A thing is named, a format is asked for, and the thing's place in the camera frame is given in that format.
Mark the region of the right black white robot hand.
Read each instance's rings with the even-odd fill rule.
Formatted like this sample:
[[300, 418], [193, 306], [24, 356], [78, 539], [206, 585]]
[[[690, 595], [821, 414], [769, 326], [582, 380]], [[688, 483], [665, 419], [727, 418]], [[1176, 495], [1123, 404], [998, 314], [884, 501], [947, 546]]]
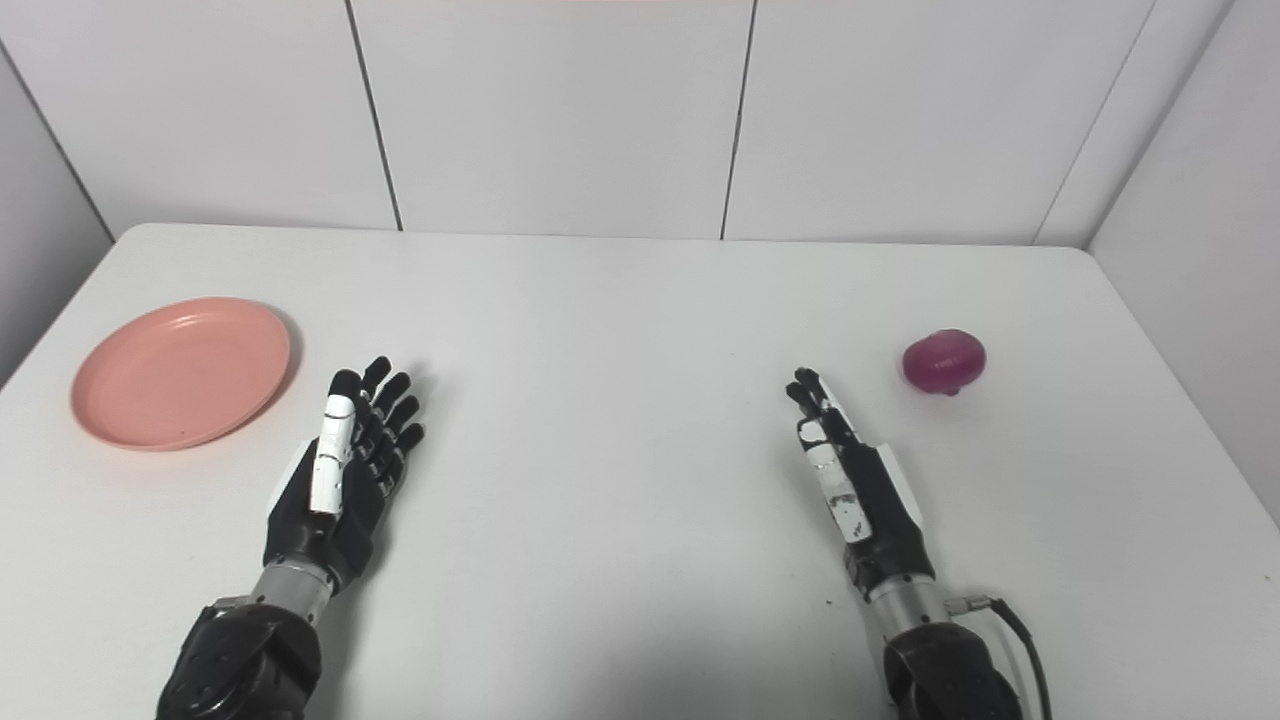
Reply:
[[855, 432], [835, 392], [800, 366], [786, 387], [803, 416], [797, 441], [845, 543], [845, 566], [867, 602], [891, 585], [936, 579], [922, 515], [901, 465], [887, 445]]

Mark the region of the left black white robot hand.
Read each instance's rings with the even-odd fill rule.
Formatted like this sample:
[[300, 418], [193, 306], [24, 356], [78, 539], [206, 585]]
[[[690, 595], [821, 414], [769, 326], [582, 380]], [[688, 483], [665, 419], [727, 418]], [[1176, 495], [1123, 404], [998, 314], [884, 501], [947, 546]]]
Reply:
[[411, 384], [385, 356], [332, 378], [321, 429], [268, 515], [265, 566], [307, 564], [334, 592], [365, 574], [381, 519], [425, 437]]

